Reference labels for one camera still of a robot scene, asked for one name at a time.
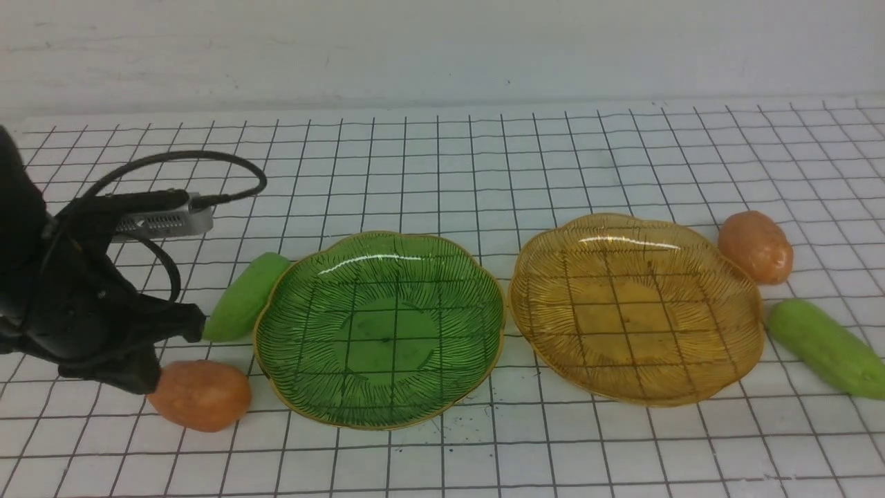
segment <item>white table surface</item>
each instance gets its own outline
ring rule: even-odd
[[[183,300],[206,313],[257,255],[298,259],[361,230],[439,233],[506,284],[520,245],[583,214],[672,220],[715,240],[729,215],[757,209],[796,250],[789,281],[763,288],[766,301],[807,298],[885,355],[885,100],[64,117],[29,120],[17,137],[52,212],[119,163],[150,153],[204,147],[263,166],[270,183],[257,198],[218,207],[203,237],[163,243],[186,282]],[[114,191],[209,194],[251,182],[200,161],[145,168]],[[136,286],[165,293],[162,268],[141,246],[114,246],[112,257]],[[335,429],[291,413],[248,344],[173,339],[159,351],[163,363],[209,358],[248,370],[251,413],[223,432],[185,431],[143,397],[2,356],[0,494],[885,493],[885,401],[836,393],[771,344],[746,378],[713,399],[645,409],[570,385],[509,326],[489,380],[441,416],[393,432]]]

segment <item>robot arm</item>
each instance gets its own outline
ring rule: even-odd
[[[96,195],[125,173],[176,159],[231,162],[256,174],[258,186],[231,196]],[[196,305],[175,302],[178,269],[150,240],[203,233],[212,227],[212,206],[265,186],[263,172],[236,156],[169,152],[125,165],[53,217],[0,127],[0,353],[18,351],[53,362],[62,377],[153,392],[160,375],[154,344],[175,336],[200,340],[205,315]],[[142,242],[158,256],[173,282],[169,300],[140,294],[113,266],[106,252],[119,239]]]

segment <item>scalloped plate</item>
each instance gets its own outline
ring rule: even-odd
[[[509,301],[559,375],[643,405],[707,399],[746,375],[764,345],[756,285],[670,222],[591,214],[543,232],[519,254]]]
[[[489,376],[504,297],[433,236],[366,232],[294,263],[255,328],[280,399],[314,420],[393,429],[436,416]]]

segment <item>orange potato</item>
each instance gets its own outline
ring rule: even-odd
[[[174,362],[163,369],[148,401],[166,420],[200,432],[218,432],[239,420],[252,402],[249,379],[223,363]]]
[[[729,216],[720,229],[719,249],[759,284],[782,284],[793,271],[793,246],[759,211]]]

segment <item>cucumber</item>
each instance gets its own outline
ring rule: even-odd
[[[229,342],[251,333],[277,280],[291,264],[277,253],[258,256],[221,294],[203,327],[203,340]]]
[[[840,391],[885,400],[885,364],[864,341],[806,300],[785,300],[768,314],[768,334]]]

